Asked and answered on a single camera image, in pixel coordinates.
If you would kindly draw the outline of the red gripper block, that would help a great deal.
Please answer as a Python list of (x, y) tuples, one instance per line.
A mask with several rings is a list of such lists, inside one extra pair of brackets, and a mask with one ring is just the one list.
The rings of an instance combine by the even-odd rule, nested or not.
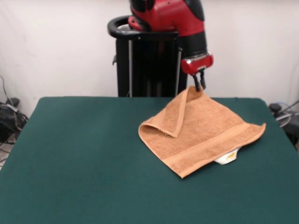
[(214, 63), (214, 56), (211, 52), (199, 55), (197, 57), (184, 58), (181, 60), (181, 68), (185, 74), (192, 75), (196, 91), (200, 91), (200, 86), (205, 90), (205, 69), (211, 67)]

